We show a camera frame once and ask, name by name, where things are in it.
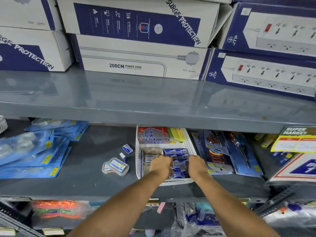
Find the person's left hand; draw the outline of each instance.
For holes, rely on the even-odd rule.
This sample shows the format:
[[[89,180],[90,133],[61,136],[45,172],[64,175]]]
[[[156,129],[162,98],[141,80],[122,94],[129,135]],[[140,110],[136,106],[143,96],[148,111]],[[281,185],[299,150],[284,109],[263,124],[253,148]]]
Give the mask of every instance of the person's left hand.
[[[173,159],[167,155],[158,155],[156,158],[152,159],[150,163],[149,172],[155,173],[161,178],[161,182],[168,179],[169,175],[172,174]]]

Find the surge protector box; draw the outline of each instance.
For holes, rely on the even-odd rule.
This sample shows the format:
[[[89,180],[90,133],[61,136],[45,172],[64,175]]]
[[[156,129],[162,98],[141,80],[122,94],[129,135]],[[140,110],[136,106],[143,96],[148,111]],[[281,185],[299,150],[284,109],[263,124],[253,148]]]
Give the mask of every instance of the surge protector box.
[[[80,67],[131,75],[202,79],[210,49],[72,35]]]
[[[62,30],[56,0],[1,0],[0,26]]]
[[[236,3],[221,49],[316,61],[316,9]]]
[[[212,48],[204,80],[315,101],[316,63]]]
[[[316,7],[316,0],[233,0],[233,2],[251,2],[293,7]]]
[[[64,32],[0,27],[0,70],[65,71],[72,63]]]
[[[57,1],[68,33],[203,48],[232,12],[198,0]]]

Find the white plastic basket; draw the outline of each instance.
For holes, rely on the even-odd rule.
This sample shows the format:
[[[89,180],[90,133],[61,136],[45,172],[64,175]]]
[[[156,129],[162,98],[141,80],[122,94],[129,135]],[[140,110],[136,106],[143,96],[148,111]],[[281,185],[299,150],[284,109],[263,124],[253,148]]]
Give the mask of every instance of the white plastic basket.
[[[8,128],[8,124],[4,116],[0,116],[0,134]]]
[[[190,155],[196,155],[196,151],[192,144],[192,141],[189,137],[188,132],[185,128],[180,128],[182,134],[185,138],[184,143],[176,143],[176,144],[141,144],[138,141],[138,127],[136,127],[136,175],[137,178],[140,179],[143,176],[142,166],[142,149],[143,148],[162,148],[162,149],[173,149],[173,148],[186,148]],[[168,186],[168,185],[177,185],[177,184],[188,184],[192,183],[194,180],[192,178],[185,178],[185,179],[167,179],[165,180],[160,186]]]

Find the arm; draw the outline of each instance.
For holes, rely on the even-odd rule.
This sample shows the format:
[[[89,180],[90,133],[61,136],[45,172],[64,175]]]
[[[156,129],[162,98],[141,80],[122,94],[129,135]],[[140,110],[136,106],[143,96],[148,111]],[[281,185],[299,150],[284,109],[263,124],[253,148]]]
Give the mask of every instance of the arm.
[[[201,157],[189,157],[189,175],[211,203],[227,237],[280,237],[264,220],[211,177]]]
[[[78,225],[68,237],[126,237],[156,188],[169,177],[172,158],[154,158],[150,172],[111,197]]]

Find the gray and red box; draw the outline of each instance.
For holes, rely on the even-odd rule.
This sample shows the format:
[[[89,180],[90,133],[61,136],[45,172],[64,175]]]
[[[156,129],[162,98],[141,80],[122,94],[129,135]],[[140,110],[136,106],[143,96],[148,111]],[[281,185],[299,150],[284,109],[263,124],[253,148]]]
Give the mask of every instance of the gray and red box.
[[[170,143],[167,127],[139,127],[137,137],[141,144]]]

